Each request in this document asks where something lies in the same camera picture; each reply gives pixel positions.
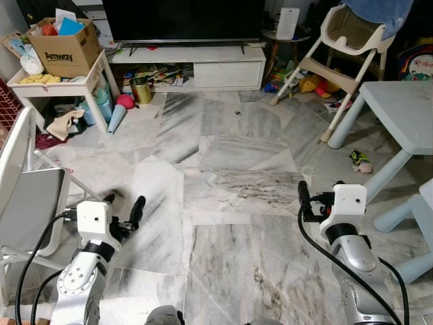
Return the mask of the black flat television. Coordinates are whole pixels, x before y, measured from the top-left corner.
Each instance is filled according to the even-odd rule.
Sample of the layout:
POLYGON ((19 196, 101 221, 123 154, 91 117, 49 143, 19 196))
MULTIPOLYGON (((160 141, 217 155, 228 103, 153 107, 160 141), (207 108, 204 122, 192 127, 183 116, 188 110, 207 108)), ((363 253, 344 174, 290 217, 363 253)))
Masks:
POLYGON ((102 0, 121 43, 254 41, 266 0, 102 0))

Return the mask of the light blue drinking bottle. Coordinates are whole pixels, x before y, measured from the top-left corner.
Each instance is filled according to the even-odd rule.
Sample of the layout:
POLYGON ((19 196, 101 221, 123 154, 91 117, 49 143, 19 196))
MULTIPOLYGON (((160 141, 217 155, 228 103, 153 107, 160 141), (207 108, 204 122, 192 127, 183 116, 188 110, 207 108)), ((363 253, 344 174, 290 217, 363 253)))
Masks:
POLYGON ((112 104, 112 92, 105 81, 100 81, 98 87, 92 92, 95 101, 99 106, 100 114, 105 118, 106 123, 110 123, 114 105, 112 104))

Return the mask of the white tray side table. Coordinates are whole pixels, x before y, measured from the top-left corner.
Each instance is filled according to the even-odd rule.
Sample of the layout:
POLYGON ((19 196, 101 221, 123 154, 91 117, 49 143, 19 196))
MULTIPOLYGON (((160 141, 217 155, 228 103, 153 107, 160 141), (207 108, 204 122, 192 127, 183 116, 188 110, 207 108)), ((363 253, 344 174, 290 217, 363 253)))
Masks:
POLYGON ((99 57, 93 63, 93 67, 90 68, 89 74, 78 83, 21 84, 20 81, 27 76, 28 74, 24 69, 19 69, 18 73, 14 74, 8 81, 10 89, 18 96, 22 105, 35 108, 30 98, 83 96, 86 102, 89 103, 92 114, 95 115, 96 127, 99 129, 99 132, 108 132, 108 124, 106 124, 105 118, 103 118, 102 113, 97 108, 93 90, 99 89, 99 82, 103 80, 104 84, 110 87, 112 98, 115 99, 121 95, 121 89, 118 88, 112 74, 110 62, 106 59, 104 49, 99 53, 99 57))

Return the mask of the white upright box device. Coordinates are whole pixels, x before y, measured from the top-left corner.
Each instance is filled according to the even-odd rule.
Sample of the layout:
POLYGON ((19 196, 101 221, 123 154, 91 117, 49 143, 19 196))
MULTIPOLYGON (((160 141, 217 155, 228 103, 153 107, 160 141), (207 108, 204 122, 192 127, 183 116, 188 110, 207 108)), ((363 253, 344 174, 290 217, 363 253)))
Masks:
POLYGON ((299 17, 299 8, 281 8, 279 10, 275 39, 278 41, 294 40, 295 28, 297 27, 299 17))

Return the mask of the beige crumpled cloth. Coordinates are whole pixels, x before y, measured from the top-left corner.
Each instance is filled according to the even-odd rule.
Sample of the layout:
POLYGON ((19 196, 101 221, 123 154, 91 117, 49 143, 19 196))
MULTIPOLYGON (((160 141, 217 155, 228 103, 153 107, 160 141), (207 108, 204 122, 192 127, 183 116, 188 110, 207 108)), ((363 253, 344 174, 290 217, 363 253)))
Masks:
POLYGON ((56 117, 46 127, 47 133, 62 142, 69 136, 82 133, 87 129, 87 122, 84 120, 85 111, 81 109, 71 110, 60 117, 56 117))

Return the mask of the blue book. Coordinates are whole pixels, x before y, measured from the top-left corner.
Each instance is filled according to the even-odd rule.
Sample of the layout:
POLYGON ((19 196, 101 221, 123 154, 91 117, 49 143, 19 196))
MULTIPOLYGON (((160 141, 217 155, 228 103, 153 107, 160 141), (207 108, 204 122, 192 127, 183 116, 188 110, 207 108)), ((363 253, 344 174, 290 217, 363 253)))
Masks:
POLYGON ((69 18, 63 18, 63 20, 59 22, 59 31, 57 32, 57 35, 75 35, 84 30, 84 28, 85 25, 81 24, 81 22, 69 18))

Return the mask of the white television cabinet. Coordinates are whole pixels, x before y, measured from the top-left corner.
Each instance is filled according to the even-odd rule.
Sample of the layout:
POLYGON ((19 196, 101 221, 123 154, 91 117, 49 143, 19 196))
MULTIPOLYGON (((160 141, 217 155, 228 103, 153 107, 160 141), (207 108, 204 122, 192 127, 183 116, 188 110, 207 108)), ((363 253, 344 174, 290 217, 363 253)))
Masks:
POLYGON ((111 64, 192 63, 193 77, 183 86, 166 86, 156 92, 253 91, 262 86, 266 55, 260 47, 167 46, 157 49, 126 47, 108 58, 111 64))

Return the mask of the blue denim cloth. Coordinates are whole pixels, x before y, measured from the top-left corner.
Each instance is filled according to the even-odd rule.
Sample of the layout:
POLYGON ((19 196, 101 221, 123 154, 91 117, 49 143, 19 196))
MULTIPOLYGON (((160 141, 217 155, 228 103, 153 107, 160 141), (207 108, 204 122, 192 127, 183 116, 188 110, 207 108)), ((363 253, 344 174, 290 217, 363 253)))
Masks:
POLYGON ((405 24, 414 0, 341 0, 359 18, 384 24, 382 39, 389 39, 405 24))

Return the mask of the grey robot left leg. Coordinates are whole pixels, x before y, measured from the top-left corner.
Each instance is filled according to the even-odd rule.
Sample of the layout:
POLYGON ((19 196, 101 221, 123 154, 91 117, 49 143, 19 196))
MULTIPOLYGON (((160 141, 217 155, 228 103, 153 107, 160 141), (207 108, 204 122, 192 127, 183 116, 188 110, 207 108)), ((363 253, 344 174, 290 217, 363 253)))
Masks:
POLYGON ((183 314, 173 305, 155 307, 149 313, 144 325, 185 325, 183 314))

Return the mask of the dark red cloth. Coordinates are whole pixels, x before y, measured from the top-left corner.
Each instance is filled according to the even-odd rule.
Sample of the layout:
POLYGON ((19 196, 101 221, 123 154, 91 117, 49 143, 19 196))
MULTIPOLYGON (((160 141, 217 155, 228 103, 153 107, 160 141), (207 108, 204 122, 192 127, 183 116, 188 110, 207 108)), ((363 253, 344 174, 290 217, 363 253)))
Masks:
POLYGON ((49 133, 38 132, 37 136, 35 136, 35 149, 37 150, 46 150, 65 143, 67 143, 67 140, 57 139, 49 133))

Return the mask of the pink blue cone toy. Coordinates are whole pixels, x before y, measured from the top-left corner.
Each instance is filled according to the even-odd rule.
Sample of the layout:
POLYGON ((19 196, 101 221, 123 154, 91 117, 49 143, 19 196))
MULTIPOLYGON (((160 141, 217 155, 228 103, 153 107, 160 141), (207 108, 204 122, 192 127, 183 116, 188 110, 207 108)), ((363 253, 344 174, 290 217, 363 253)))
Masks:
POLYGON ((114 133, 120 126, 120 122, 126 116, 127 111, 135 107, 136 103, 134 102, 133 96, 127 95, 127 93, 118 96, 114 110, 112 111, 110 123, 108 124, 108 132, 114 133))

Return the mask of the white plastic bag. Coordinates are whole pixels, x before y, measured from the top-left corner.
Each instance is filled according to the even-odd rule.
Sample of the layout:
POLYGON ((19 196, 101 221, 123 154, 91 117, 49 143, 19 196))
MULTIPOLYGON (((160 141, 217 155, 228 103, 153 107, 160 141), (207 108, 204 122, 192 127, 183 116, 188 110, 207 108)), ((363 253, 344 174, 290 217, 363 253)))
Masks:
POLYGON ((26 53, 20 57, 22 69, 29 75, 43 74, 45 68, 37 56, 26 53))

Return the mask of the light blue plastic stool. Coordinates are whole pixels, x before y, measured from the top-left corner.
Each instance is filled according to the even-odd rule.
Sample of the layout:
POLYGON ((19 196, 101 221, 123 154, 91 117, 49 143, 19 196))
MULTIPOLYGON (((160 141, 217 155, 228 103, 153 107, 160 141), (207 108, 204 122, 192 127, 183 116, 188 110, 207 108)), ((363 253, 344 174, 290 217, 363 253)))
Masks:
POLYGON ((374 219, 374 226, 380 232, 390 232, 404 219, 415 220, 430 247, 430 252, 399 263, 396 270, 406 284, 411 284, 433 268, 433 180, 419 187, 419 193, 387 213, 374 219))

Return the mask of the white beige baby high chair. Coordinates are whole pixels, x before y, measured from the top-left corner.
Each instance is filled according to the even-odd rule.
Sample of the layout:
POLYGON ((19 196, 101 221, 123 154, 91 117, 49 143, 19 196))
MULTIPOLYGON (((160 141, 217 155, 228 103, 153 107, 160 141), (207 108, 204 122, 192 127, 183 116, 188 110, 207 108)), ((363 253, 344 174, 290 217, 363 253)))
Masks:
POLYGON ((368 67, 377 53, 381 55, 380 64, 378 64, 378 67, 380 67, 378 77, 383 78, 384 68, 386 67, 386 52, 393 42, 392 37, 384 39, 384 33, 386 33, 385 24, 374 24, 374 22, 360 18, 346 4, 340 4, 329 9, 321 25, 321 35, 319 35, 319 38, 313 43, 309 52, 298 63, 291 75, 285 78, 285 83, 277 95, 271 98, 270 105, 278 105, 279 99, 290 89, 292 81, 300 73, 301 69, 306 69, 309 72, 318 74, 327 81, 331 81, 331 83, 335 83, 347 92, 347 97, 343 99, 327 130, 321 134, 321 141, 328 142, 335 127, 340 122, 344 109, 346 109, 352 96, 355 95, 365 72, 368 71, 368 67), (329 68, 313 59, 311 57, 312 54, 315 53, 317 47, 322 45, 331 47, 332 50, 341 52, 344 55, 366 55, 359 74, 355 77, 350 77, 349 75, 338 73, 335 69, 329 68))

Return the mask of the light blue plastic table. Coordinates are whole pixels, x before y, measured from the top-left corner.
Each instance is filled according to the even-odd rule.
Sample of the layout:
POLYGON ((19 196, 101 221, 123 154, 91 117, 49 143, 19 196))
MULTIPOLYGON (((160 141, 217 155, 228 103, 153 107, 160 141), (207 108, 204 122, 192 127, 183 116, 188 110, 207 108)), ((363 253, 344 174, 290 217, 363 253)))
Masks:
POLYGON ((433 108, 431 81, 372 81, 359 87, 359 95, 341 112, 342 121, 329 133, 331 148, 342 146, 353 121, 368 105, 401 149, 365 183, 367 201, 373 198, 413 156, 432 154, 433 108))

